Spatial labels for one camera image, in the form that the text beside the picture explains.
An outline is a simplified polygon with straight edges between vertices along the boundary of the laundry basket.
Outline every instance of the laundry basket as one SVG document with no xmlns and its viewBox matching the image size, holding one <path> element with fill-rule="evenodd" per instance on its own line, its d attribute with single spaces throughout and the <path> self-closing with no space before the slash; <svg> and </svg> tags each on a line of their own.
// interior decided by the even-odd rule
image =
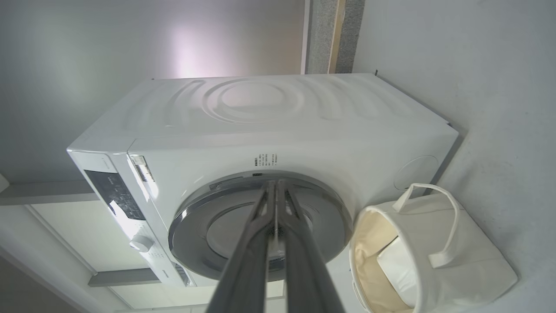
<svg viewBox="0 0 556 313">
<path fill-rule="evenodd" d="M 414 188 L 438 194 L 409 199 Z M 354 291 L 373 313 L 461 312 L 517 282 L 500 251 L 446 190 L 412 184 L 366 207 L 350 243 Z"/>
</svg>

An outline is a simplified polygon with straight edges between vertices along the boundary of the sticker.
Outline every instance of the sticker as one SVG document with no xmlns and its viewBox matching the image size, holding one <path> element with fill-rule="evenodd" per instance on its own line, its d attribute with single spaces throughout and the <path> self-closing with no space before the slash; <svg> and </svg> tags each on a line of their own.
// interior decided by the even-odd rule
<svg viewBox="0 0 556 313">
<path fill-rule="evenodd" d="M 261 153 L 255 157 L 256 167 L 271 167 L 278 164 L 278 154 Z"/>
</svg>

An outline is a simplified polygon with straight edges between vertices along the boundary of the washing machine door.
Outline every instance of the washing machine door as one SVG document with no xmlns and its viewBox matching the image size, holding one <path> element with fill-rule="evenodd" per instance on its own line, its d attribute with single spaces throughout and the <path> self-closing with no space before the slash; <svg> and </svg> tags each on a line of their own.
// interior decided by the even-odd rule
<svg viewBox="0 0 556 313">
<path fill-rule="evenodd" d="M 276 179 L 292 184 L 325 262 L 337 256 L 349 242 L 353 224 L 340 197 L 315 179 L 276 171 L 225 177 L 188 197 L 170 227 L 172 254 L 189 270 L 219 280 L 264 184 Z M 284 279 L 284 268 L 285 247 L 271 242 L 268 281 Z"/>
</svg>

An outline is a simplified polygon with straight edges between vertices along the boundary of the white knob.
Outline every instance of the white knob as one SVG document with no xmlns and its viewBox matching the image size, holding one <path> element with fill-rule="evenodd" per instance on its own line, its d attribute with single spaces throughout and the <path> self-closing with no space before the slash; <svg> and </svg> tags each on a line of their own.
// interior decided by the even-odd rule
<svg viewBox="0 0 556 313">
<path fill-rule="evenodd" d="M 139 252 L 147 252 L 153 244 L 152 240 L 141 235 L 135 235 L 130 241 L 130 246 Z"/>
</svg>

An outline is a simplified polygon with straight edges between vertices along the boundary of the front-loading washing machine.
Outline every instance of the front-loading washing machine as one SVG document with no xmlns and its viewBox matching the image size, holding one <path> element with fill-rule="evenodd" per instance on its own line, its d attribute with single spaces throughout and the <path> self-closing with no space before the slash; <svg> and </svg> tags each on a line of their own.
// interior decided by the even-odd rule
<svg viewBox="0 0 556 313">
<path fill-rule="evenodd" d="M 208 286 L 266 181 L 292 183 L 329 270 L 345 270 L 358 211 L 430 182 L 457 136 L 370 74 L 222 77 L 146 81 L 68 152 L 163 283 Z M 269 280 L 284 257 L 273 243 Z"/>
</svg>

